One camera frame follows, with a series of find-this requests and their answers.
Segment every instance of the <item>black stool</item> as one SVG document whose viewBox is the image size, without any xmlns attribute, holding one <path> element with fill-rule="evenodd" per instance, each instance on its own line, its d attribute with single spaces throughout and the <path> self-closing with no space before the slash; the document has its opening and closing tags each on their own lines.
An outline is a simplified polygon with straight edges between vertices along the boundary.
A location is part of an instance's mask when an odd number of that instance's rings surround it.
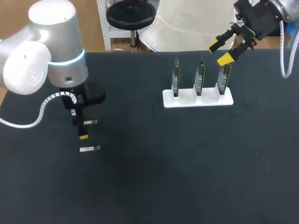
<svg viewBox="0 0 299 224">
<path fill-rule="evenodd" d="M 156 9 L 152 4 L 145 1 L 124 0 L 110 6 L 106 16 L 111 26 L 131 31 L 131 47 L 136 48 L 136 37 L 139 39 L 137 30 L 153 23 Z"/>
</svg>

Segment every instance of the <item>white cable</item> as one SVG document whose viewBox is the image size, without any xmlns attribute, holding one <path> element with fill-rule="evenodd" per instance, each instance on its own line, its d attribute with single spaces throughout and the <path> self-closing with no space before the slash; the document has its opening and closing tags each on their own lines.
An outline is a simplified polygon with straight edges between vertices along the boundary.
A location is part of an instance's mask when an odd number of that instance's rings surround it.
<svg viewBox="0 0 299 224">
<path fill-rule="evenodd" d="M 290 61 L 289 61 L 289 68 L 287 73 L 285 73 L 285 63 L 284 63 L 284 45 L 285 45 L 285 30 L 284 30 L 284 23 L 280 21 L 280 68 L 281 68 L 281 75 L 283 78 L 288 78 L 292 72 L 293 63 L 295 59 L 296 50 L 299 43 L 299 32 L 295 38 L 293 48 L 291 51 Z"/>
<path fill-rule="evenodd" d="M 52 99 L 54 99 L 56 97 L 60 97 L 60 96 L 69 96 L 74 104 L 77 103 L 77 99 L 76 99 L 74 94 L 72 94 L 70 92 L 57 92 L 57 93 L 49 96 L 48 98 L 46 98 L 44 100 L 44 102 L 41 105 L 41 109 L 39 111 L 38 118 L 32 124 L 30 124 L 30 125 L 15 125 L 15 124 L 12 124 L 10 122 L 7 122 L 7 121 L 3 120 L 2 118 L 0 118 L 0 123 L 5 124 L 7 126 L 15 127 L 15 128 L 31 128 L 31 127 L 34 127 L 34 126 L 38 125 L 39 122 L 41 122 L 41 120 L 43 118 L 43 112 L 44 112 L 44 109 L 45 109 L 47 103 L 50 102 Z"/>
</svg>

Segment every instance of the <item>white fabric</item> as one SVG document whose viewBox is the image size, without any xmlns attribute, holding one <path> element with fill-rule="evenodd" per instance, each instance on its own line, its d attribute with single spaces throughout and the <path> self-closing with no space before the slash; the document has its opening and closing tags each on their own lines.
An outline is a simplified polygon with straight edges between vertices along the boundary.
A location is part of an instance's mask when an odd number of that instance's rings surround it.
<svg viewBox="0 0 299 224">
<path fill-rule="evenodd" d="M 153 51 L 207 50 L 235 22 L 236 0 L 160 0 L 153 24 L 141 41 Z M 229 49 L 234 39 L 221 49 Z"/>
</svg>

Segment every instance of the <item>wall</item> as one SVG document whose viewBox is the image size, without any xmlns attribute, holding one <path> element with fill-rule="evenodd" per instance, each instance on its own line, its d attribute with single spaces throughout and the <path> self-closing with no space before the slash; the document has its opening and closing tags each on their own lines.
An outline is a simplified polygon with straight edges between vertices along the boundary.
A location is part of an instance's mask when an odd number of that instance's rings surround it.
<svg viewBox="0 0 299 224">
<path fill-rule="evenodd" d="M 28 10 L 36 0 L 0 0 L 0 39 L 28 23 Z M 81 35 L 87 52 L 105 51 L 97 0 L 71 0 L 77 9 Z"/>
</svg>

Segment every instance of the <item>white holder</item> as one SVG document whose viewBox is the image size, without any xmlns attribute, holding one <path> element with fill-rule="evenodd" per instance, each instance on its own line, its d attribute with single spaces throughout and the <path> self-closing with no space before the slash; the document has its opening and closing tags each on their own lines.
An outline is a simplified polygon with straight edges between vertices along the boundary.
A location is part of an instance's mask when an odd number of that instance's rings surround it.
<svg viewBox="0 0 299 224">
<path fill-rule="evenodd" d="M 193 89 L 179 89 L 178 97 L 173 96 L 173 89 L 163 91 L 164 107 L 195 107 L 195 106 L 225 106 L 234 104 L 230 89 L 227 87 L 224 95 L 220 95 L 218 86 L 203 88 L 201 96 L 197 96 L 195 85 Z"/>
</svg>

